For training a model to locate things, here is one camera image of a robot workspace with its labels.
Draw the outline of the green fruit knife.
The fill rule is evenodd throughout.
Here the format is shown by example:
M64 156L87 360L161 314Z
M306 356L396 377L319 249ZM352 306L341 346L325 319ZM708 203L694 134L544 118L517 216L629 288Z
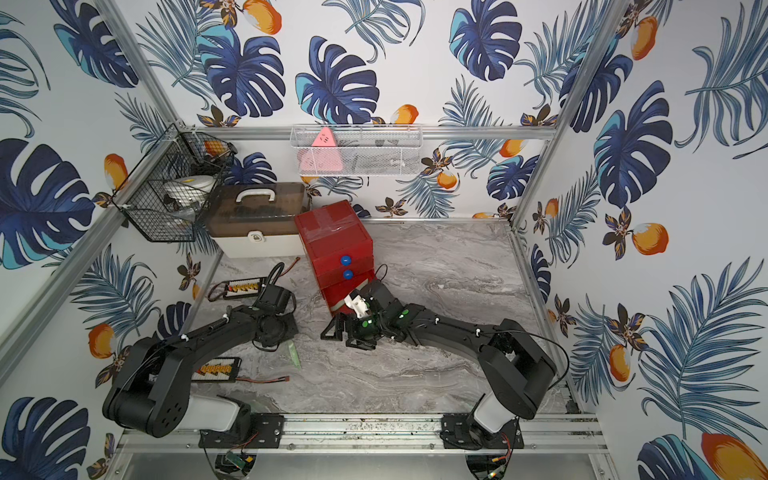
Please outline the green fruit knife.
M289 340L286 343L286 345L287 345L287 352L291 359L292 364L296 369L301 369L302 368L301 360L300 360L295 343L292 340Z

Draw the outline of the white item in basket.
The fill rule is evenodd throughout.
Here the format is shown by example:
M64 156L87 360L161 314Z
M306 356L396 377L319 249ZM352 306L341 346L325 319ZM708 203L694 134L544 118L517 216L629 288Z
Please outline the white item in basket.
M163 201L177 209L199 207L207 200L215 185L210 175L195 175L177 178L163 185Z

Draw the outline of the red three-drawer cabinet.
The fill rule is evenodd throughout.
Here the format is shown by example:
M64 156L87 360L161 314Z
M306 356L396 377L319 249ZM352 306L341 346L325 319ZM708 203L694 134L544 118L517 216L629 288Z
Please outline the red three-drawer cabinet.
M320 292L331 313L344 298L375 279L373 240L347 201L294 218Z

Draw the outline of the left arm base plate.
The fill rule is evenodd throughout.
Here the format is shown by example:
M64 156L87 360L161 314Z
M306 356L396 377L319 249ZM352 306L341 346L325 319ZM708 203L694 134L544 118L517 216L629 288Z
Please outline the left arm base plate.
M280 414L245 412L227 431L202 430L198 446L205 449L277 449L286 418Z

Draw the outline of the black orange battery charger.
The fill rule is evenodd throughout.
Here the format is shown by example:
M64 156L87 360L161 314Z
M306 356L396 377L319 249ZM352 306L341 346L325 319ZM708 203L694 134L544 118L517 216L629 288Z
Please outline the black orange battery charger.
M265 282L265 277L250 277L225 281L222 298L231 300L257 297L260 294L260 290Z

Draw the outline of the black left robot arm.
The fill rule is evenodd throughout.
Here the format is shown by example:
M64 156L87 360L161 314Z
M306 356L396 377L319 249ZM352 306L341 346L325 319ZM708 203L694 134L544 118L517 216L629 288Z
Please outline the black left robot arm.
M221 319L186 334L138 340L129 350L102 407L119 426L162 438L177 430L198 430L241 443L251 436L251 408L243 402L191 393L193 375L204 364L290 319L295 295L269 284L252 307L239 306Z

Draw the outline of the pink triangle sign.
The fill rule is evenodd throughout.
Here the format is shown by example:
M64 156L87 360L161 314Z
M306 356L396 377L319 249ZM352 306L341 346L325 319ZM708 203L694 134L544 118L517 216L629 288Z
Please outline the pink triangle sign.
M341 151L330 127L323 127L311 146L299 152L298 159L299 171L303 174L319 176L344 169Z

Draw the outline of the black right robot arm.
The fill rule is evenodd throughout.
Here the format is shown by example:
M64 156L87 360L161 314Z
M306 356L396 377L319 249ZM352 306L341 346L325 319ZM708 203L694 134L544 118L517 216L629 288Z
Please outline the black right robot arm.
M534 419L557 382L556 364L537 343L540 337L511 319L490 325L450 318L401 302L379 280L352 291L343 303L322 331L323 340L373 351L379 341L389 339L476 361L491 392L481 397L470 419L486 433L500 432L513 419Z

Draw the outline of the brown lid white storage box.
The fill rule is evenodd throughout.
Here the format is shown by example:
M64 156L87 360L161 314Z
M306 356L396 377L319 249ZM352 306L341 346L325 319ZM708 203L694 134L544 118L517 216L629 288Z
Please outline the brown lid white storage box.
M204 225L231 259L301 256L294 218L309 204L301 182L225 185L213 195Z

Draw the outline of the clear mesh wall shelf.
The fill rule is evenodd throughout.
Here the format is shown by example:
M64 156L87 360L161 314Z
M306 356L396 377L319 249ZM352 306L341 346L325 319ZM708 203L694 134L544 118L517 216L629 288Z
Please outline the clear mesh wall shelf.
M330 127L344 161L340 173L308 175L299 171L298 155L311 146L323 127ZM404 176L421 169L423 131L419 125L319 125L292 127L290 145L302 176Z

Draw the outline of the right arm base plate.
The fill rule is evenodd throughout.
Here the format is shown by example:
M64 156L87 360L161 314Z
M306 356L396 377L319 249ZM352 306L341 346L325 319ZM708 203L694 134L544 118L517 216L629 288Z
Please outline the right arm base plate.
M446 414L440 421L439 437L446 449L467 451L522 449L524 441L520 420L514 417L501 430L484 430L469 414Z

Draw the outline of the aluminium front rail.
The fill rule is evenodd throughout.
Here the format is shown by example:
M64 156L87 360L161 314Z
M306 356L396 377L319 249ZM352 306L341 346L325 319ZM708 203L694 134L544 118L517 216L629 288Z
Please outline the aluminium front rail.
M467 451L446 449L439 437L440 414L283 414L283 436L277 449L205 449L198 446L201 434L192 430L174 432L156 439L129 431L119 441L123 453L210 453L267 454L500 454L502 450ZM586 454L608 452L607 441L597 418L587 414L540 414L520 420L524 441L522 454Z

